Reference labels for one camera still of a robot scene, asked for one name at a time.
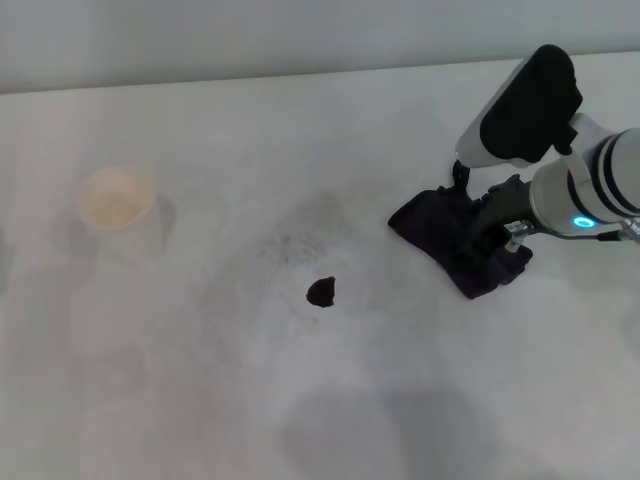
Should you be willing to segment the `black water stain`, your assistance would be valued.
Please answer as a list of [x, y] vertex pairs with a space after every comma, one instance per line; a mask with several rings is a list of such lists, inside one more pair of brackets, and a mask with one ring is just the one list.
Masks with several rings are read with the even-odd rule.
[[306, 300], [313, 306], [328, 308], [334, 305], [335, 298], [334, 276], [326, 277], [315, 281], [307, 290]]

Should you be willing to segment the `purple rag with black loop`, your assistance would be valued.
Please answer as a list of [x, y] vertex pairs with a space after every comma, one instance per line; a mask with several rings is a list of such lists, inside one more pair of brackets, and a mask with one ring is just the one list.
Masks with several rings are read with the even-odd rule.
[[521, 275], [533, 258], [521, 266], [489, 262], [485, 266], [465, 266], [461, 241], [467, 224], [467, 192], [470, 169], [457, 161], [452, 168], [452, 185], [418, 193], [396, 211], [388, 226], [402, 239], [431, 257], [449, 276], [458, 290], [473, 300], [507, 285]]

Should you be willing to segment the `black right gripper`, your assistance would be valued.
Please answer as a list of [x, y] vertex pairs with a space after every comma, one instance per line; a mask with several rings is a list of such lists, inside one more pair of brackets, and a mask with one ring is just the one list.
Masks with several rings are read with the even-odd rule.
[[510, 224], [516, 224], [515, 229], [533, 227], [529, 191], [529, 182], [512, 175], [478, 198], [465, 193], [468, 220], [461, 241], [461, 260], [465, 266], [485, 266], [489, 262], [521, 266], [531, 259], [530, 250], [525, 248], [521, 252], [518, 245], [513, 245], [513, 233], [508, 228]]

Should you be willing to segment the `white paper cup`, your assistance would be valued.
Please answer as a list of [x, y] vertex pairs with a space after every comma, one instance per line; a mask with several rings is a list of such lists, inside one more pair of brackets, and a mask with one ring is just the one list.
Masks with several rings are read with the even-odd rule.
[[76, 208], [101, 249], [113, 258], [142, 263], [162, 253], [158, 189], [139, 172], [114, 166], [94, 174], [81, 187]]

